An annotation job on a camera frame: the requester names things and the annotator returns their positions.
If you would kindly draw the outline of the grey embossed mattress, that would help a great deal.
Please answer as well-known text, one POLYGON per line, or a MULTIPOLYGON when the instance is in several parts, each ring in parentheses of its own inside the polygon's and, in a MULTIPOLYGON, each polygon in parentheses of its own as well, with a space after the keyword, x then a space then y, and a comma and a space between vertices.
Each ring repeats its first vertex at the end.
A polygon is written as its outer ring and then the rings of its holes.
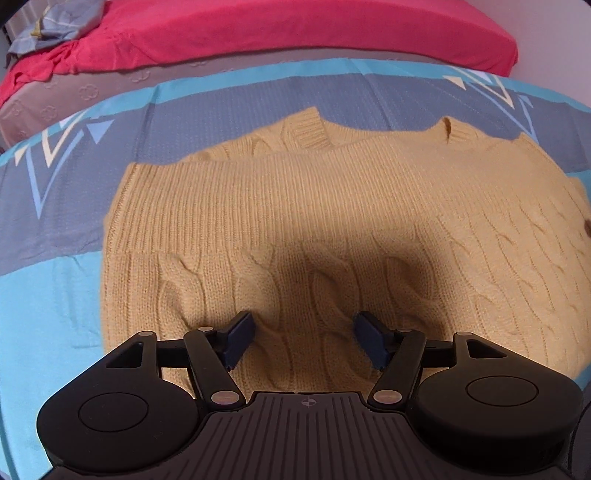
POLYGON ((140 67, 129 71, 54 75, 31 82, 1 107, 1 147, 5 150, 45 128, 113 96, 161 82, 204 77, 243 68, 331 58, 435 63, 435 58, 401 52, 310 48, 228 54, 177 64, 140 67))

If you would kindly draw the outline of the yellow cable knit cardigan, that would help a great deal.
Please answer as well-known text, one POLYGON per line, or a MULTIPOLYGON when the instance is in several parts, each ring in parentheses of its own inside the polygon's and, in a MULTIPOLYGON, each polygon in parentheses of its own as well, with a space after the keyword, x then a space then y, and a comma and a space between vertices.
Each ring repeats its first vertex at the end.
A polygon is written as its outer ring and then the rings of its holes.
POLYGON ((363 310, 431 338, 473 332, 573 378, 590 363, 590 205, 527 135, 450 117, 363 131, 311 108, 129 165, 104 226, 105 347, 247 310, 245 393, 368 391, 363 310))

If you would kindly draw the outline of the crumpled blue grey cloth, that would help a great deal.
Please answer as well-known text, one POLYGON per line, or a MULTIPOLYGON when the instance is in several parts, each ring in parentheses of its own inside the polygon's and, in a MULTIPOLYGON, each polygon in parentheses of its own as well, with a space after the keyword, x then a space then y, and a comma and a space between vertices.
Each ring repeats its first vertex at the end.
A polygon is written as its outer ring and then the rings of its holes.
POLYGON ((93 0, 56 1, 49 4, 16 36, 8 49, 8 55, 20 57, 80 39, 100 24, 105 4, 105 1, 93 0))

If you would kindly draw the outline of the red bed sheet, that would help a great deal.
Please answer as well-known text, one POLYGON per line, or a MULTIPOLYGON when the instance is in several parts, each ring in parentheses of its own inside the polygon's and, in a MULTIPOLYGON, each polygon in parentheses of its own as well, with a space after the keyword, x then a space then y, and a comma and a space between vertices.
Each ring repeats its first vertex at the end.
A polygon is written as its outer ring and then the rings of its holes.
POLYGON ((393 51, 507 76, 515 38, 466 1, 109 1, 79 39, 25 56, 1 100, 54 75, 297 48, 393 51))

